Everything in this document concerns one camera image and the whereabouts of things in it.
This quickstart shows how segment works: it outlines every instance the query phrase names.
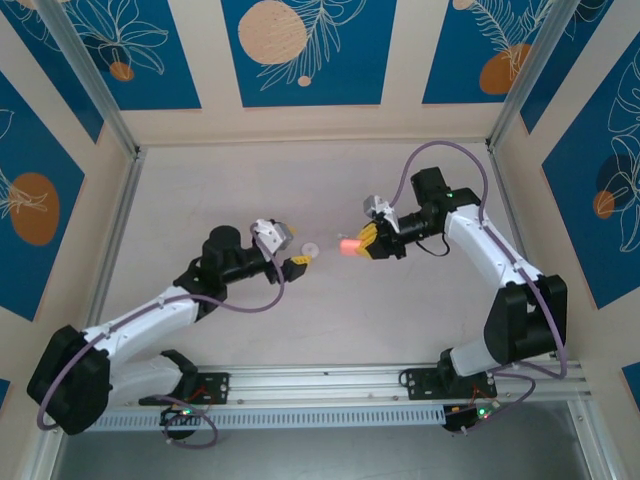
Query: yellow part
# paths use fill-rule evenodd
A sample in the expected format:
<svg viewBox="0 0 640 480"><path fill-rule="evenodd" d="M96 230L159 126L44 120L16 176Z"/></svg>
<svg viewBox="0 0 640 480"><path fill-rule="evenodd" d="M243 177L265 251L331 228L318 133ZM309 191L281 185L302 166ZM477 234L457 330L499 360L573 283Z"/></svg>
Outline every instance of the yellow part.
<svg viewBox="0 0 640 480"><path fill-rule="evenodd" d="M366 238L369 238L373 235L373 237L375 238L375 236L378 234L378 227L376 227L375 223L369 223L367 226L365 226L362 230L360 230L360 233L358 234L358 240L365 240Z"/></svg>
<svg viewBox="0 0 640 480"><path fill-rule="evenodd" d="M291 257L291 261L296 265L309 265L311 263L311 255L300 255L298 257Z"/></svg>
<svg viewBox="0 0 640 480"><path fill-rule="evenodd" d="M367 250L365 248L362 248L362 247L356 248L356 253L358 255L360 255L361 257L365 257L365 258L368 258L369 260L371 260L371 254L369 252L367 252Z"/></svg>
<svg viewBox="0 0 640 480"><path fill-rule="evenodd" d="M356 253L361 257L370 259L371 255L367 252L367 247L375 242L377 237L378 227L376 227L375 223L370 223L365 226L358 234L358 240L362 240L362 243L358 248L356 248Z"/></svg>

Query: white floor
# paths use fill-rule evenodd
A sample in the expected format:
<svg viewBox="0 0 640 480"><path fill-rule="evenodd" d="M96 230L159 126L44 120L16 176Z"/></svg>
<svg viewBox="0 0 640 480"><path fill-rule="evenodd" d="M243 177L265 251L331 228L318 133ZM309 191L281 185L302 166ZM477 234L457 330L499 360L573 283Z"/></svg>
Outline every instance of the white floor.
<svg viewBox="0 0 640 480"><path fill-rule="evenodd" d="M175 348L199 365L367 364L435 361L440 352L479 335L492 292L465 254L452 245L445 258L415 246L409 256L368 261L342 257L339 234L367 223L362 201L391 199L418 142L313 142L154 148L148 153L102 316L107 321L162 292L198 257L209 231L237 227L249 244L257 218L298 230L286 256L305 242L321 253L308 273L287 284L269 312L218 309L165 338L154 350ZM487 211L511 239L484 144L466 145L489 170ZM411 173L440 166L452 188L482 183L456 150L421 154ZM397 206L418 209L410 184ZM433 250L443 248L429 239ZM264 276L229 287L229 303L259 306L277 293Z"/></svg>

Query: leaf drawing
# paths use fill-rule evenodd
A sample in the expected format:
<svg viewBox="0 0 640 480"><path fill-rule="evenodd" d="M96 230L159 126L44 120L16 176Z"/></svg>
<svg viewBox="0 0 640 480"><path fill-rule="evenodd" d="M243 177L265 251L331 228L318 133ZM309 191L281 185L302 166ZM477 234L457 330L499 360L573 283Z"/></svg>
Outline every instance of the leaf drawing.
<svg viewBox="0 0 640 480"><path fill-rule="evenodd" d="M17 0L2 0L36 39L60 51L38 12ZM69 0L61 4L99 70L116 79L133 79L133 66L159 75L165 65L154 51L167 42L168 30L142 21L138 0Z"/></svg>
<svg viewBox="0 0 640 480"><path fill-rule="evenodd" d="M579 23L593 23L597 21L605 10L609 0L582 0L576 7L571 20L564 29L564 33L573 41Z"/></svg>
<svg viewBox="0 0 640 480"><path fill-rule="evenodd" d="M523 63L523 45L538 31L555 0L529 0L525 11L516 15L511 0L474 0L467 9L476 16L480 33L509 60L513 80Z"/></svg>
<svg viewBox="0 0 640 480"><path fill-rule="evenodd" d="M340 52L338 27L356 18L367 3L367 0L358 0L357 7L348 13L346 6L354 0L290 0L288 3L284 0L278 1L290 7L295 17L283 17L280 20L281 24L273 25L272 29L286 33L292 22L301 21L306 38L304 48L294 58L281 63L262 64L262 71L258 74L258 78L264 79L261 91L281 81L291 84L297 80L302 85L301 79L304 79L310 83L322 70L324 63L330 62L332 52Z"/></svg>
<svg viewBox="0 0 640 480"><path fill-rule="evenodd" d="M620 77L607 125L614 134L614 173L598 193L595 209L601 218L620 214L619 250L630 253L640 246L640 50Z"/></svg>
<svg viewBox="0 0 640 480"><path fill-rule="evenodd" d="M11 110L0 109L0 140L9 132L13 115L14 112ZM46 198L46 193L33 196L16 188L0 169L0 219L9 215L12 210L19 213L20 207L29 207L46 212L47 207L42 204Z"/></svg>

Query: beige wall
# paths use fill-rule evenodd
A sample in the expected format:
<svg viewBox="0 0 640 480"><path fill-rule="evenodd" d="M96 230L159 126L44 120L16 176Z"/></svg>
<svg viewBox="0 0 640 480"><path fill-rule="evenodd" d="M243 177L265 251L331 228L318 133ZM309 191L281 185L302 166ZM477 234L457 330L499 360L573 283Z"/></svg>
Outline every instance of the beige wall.
<svg viewBox="0 0 640 480"><path fill-rule="evenodd" d="M640 361L640 290L595 308L541 165L637 35L638 18L637 0L616 0L532 134L518 118L497 152L532 260L569 285L568 345L632 478L640 476L640 413L621 368Z"/></svg>
<svg viewBox="0 0 640 480"><path fill-rule="evenodd" d="M82 325L129 161L108 128L97 145L0 14L0 70L85 173L35 321L0 308L0 378L11 381L0 413L0 478L18 478L35 440L26 385L51 334Z"/></svg>
<svg viewBox="0 0 640 480"><path fill-rule="evenodd" d="M486 137L502 103L422 105L450 1L398 0L379 107L244 109L220 0L169 0L202 110L124 112L124 118L143 145Z"/></svg>

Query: metal corner post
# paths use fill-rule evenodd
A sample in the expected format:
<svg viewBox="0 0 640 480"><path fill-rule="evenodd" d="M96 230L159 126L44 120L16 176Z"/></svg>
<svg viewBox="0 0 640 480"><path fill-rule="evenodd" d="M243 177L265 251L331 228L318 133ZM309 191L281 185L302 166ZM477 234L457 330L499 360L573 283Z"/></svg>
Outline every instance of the metal corner post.
<svg viewBox="0 0 640 480"><path fill-rule="evenodd" d="M105 123L113 130L127 156L132 162L135 161L137 143L133 134L125 124L116 101L65 13L64 3L57 0L33 0L33 3Z"/></svg>
<svg viewBox="0 0 640 480"><path fill-rule="evenodd" d="M580 4L580 0L549 0L554 2L549 16L542 24L520 73L507 94L500 115L487 138L489 151L495 153L504 135L520 112L564 29Z"/></svg>

